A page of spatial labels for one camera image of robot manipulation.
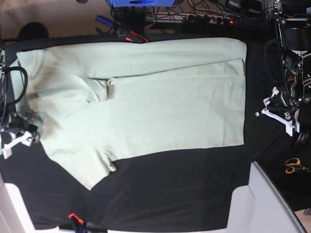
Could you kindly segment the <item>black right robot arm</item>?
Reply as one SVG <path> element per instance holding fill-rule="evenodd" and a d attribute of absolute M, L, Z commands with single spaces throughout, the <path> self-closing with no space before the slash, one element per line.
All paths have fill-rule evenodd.
<path fill-rule="evenodd" d="M 10 136 L 8 143 L 0 141 L 0 154 L 4 159 L 8 159 L 12 155 L 12 148 L 17 144 L 21 143 L 29 147 L 39 139 L 38 127 L 29 123 L 16 112 L 16 105 L 26 95 L 29 78 L 24 68 L 9 67 L 6 64 L 5 43 L 20 42 L 48 35 L 44 26 L 37 22 L 31 22 L 21 28 L 16 39 L 0 40 L 0 132 Z M 19 72 L 22 79 L 22 90 L 18 97 L 14 94 L 11 81 L 13 71 Z"/>

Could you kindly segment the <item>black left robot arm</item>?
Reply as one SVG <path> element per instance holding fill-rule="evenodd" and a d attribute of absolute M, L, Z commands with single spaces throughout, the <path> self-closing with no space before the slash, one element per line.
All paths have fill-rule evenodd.
<path fill-rule="evenodd" d="M 311 2 L 274 1 L 276 39 L 284 83 L 273 87 L 263 100 L 265 115 L 285 126 L 289 136 L 300 132 L 298 115 L 302 104 L 311 101 Z"/>

